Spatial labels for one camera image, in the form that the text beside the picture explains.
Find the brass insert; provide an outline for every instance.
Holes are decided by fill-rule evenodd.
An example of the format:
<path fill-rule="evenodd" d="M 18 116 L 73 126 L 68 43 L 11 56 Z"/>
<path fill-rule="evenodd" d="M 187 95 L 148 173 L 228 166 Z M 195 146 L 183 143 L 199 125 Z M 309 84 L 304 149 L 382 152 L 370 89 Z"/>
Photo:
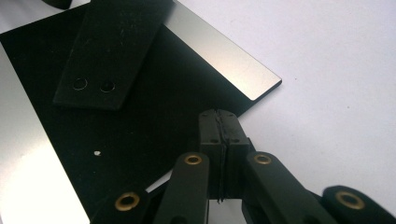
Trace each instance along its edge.
<path fill-rule="evenodd" d="M 262 155 L 262 154 L 256 155 L 254 157 L 254 161 L 259 164 L 263 164 L 263 165 L 267 165 L 272 162 L 272 160 L 269 156 Z"/>
<path fill-rule="evenodd" d="M 343 190 L 338 191 L 335 194 L 335 198 L 339 203 L 343 204 L 348 208 L 360 210 L 365 206 L 363 200 L 360 197 L 347 191 L 343 191 Z"/>
<path fill-rule="evenodd" d="M 188 165 L 197 165 L 201 163 L 202 158 L 197 156 L 197 155 L 190 155 L 187 156 L 186 159 L 184 159 L 184 162 L 186 162 Z"/>
<path fill-rule="evenodd" d="M 121 212 L 126 212 L 135 208 L 139 204 L 139 201 L 140 198 L 136 193 L 127 192 L 127 193 L 123 193 L 116 200 L 116 203 L 114 205 L 116 206 L 117 210 Z"/>

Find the white background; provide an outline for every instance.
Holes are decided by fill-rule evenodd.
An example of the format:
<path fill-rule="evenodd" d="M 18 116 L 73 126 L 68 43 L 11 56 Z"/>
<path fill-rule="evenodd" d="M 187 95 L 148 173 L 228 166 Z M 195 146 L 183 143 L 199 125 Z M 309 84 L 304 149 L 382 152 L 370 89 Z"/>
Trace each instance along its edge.
<path fill-rule="evenodd" d="M 346 185 L 396 215 L 396 1 L 181 2 L 282 77 L 240 119 L 258 150 L 315 193 Z M 57 12 L 0 0 L 0 33 Z M 239 210 L 212 206 L 209 223 Z"/>

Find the hole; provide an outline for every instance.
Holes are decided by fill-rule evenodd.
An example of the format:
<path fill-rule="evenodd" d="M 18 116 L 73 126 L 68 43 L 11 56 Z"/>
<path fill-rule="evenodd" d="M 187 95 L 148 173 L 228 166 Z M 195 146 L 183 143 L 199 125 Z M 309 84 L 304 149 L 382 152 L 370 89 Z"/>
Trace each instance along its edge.
<path fill-rule="evenodd" d="M 121 212 L 129 211 L 139 204 L 140 198 L 134 192 L 123 193 L 114 204 Z"/>
<path fill-rule="evenodd" d="M 312 216 L 305 216 L 303 222 L 305 224 L 320 224 L 320 222 L 315 217 Z"/>
<path fill-rule="evenodd" d="M 202 159 L 199 156 L 196 155 L 190 155 L 184 159 L 184 162 L 186 162 L 188 165 L 197 165 L 201 163 Z"/>
<path fill-rule="evenodd" d="M 187 219 L 184 217 L 173 217 L 170 224 L 187 224 Z"/>
<path fill-rule="evenodd" d="M 335 194 L 335 198 L 339 203 L 351 209 L 360 210 L 365 206 L 364 201 L 351 192 L 340 190 Z"/>
<path fill-rule="evenodd" d="M 73 83 L 73 89 L 75 91 L 82 91 L 84 90 L 88 85 L 88 81 L 85 78 L 78 78 L 76 81 Z"/>
<path fill-rule="evenodd" d="M 111 92 L 114 91 L 114 89 L 116 89 L 116 85 L 112 81 L 105 81 L 100 87 L 102 92 Z"/>
<path fill-rule="evenodd" d="M 266 165 L 266 164 L 269 164 L 272 162 L 270 157 L 268 157 L 266 155 L 262 155 L 262 154 L 256 155 L 254 157 L 254 161 L 256 161 L 259 164 L 263 164 L 263 165 Z"/>

